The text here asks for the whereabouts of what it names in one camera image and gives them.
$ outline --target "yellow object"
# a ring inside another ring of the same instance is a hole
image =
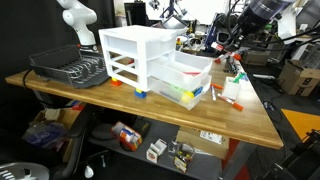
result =
[[[181,101],[184,103],[189,103],[189,101],[194,98],[194,94],[190,91],[186,91],[183,93]]]
[[[141,89],[138,89],[138,88],[136,88],[136,91],[137,91],[138,93],[142,93],[142,92],[143,92]]]
[[[320,129],[320,116],[281,109],[300,139],[311,129]]]
[[[177,38],[176,45],[182,45],[180,38]]]

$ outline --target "marker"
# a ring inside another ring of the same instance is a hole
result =
[[[211,92],[212,92],[212,100],[213,100],[213,101],[216,101],[217,98],[216,98],[216,92],[215,92],[215,90],[214,90],[214,86],[211,86]]]
[[[241,106],[240,104],[232,101],[231,99],[229,99],[229,98],[227,98],[227,97],[222,96],[221,94],[218,94],[218,96],[219,96],[221,99],[225,100],[226,102],[232,104],[232,106],[235,107],[235,108],[237,108],[238,110],[240,110],[240,111],[243,110],[243,106]]]
[[[184,73],[189,74],[189,75],[193,75],[193,76],[200,74],[200,72],[184,72]]]
[[[221,89],[221,90],[223,89],[223,87],[218,84],[211,83],[210,85],[213,86],[214,88],[217,88],[217,89]]]
[[[234,80],[234,83],[239,83],[239,80],[245,75],[245,73],[240,73]]]

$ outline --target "shelf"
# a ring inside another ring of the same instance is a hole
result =
[[[126,156],[155,164],[146,159],[146,151],[149,149],[150,143],[155,143],[158,139],[162,139],[169,143],[171,139],[176,136],[179,127],[152,119],[144,118],[144,120],[151,122],[152,125],[148,134],[144,138],[143,143],[135,152],[128,152],[123,150],[120,147],[118,140],[103,141],[90,138],[90,142],[93,144],[101,145],[107,149],[124,154]],[[167,149],[158,158],[158,163],[155,165],[178,173],[182,173],[174,166],[173,158],[168,155]],[[221,160],[214,156],[195,154],[191,164],[188,167],[187,173],[182,174],[196,179],[216,180],[221,174]]]

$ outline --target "white box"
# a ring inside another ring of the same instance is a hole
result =
[[[201,97],[210,88],[211,76],[207,76],[201,81],[200,85],[203,87],[203,90],[194,98],[188,98],[188,96],[186,98],[184,92],[177,90],[176,88],[172,87],[172,85],[161,80],[150,77],[148,78],[148,82],[152,91],[190,110],[200,102]]]
[[[235,100],[237,98],[237,95],[240,91],[240,84],[234,83],[233,81],[235,78],[233,77],[226,77],[226,80],[224,81],[223,90],[222,90],[222,96],[227,97],[229,99]]]
[[[176,51],[174,57],[163,56],[150,61],[147,69],[148,76],[193,91],[208,76],[211,66],[212,59]]]
[[[151,60],[175,49],[177,31],[134,25],[102,29],[99,36],[103,54],[114,52],[134,59]]]

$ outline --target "wooden table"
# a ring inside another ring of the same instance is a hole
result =
[[[210,72],[213,83],[223,85],[225,77],[229,75],[223,72],[223,68],[223,64],[213,64]],[[21,72],[7,77],[6,81],[9,84],[22,86],[24,74],[25,72]],[[211,92],[207,92],[203,100],[188,111],[153,92],[148,92],[145,99],[140,99],[134,96],[133,87],[127,84],[116,87],[111,85],[110,80],[100,86],[74,89],[59,82],[43,81],[34,72],[31,72],[25,82],[28,88],[35,91],[76,99],[179,126],[210,131],[240,140],[242,144],[238,145],[231,158],[230,167],[227,165],[222,172],[221,177],[225,179],[233,179],[256,145],[274,149],[280,149],[283,146],[281,138],[249,81],[242,83],[236,100],[237,103],[244,106],[243,111],[238,111],[221,99],[213,101]]]

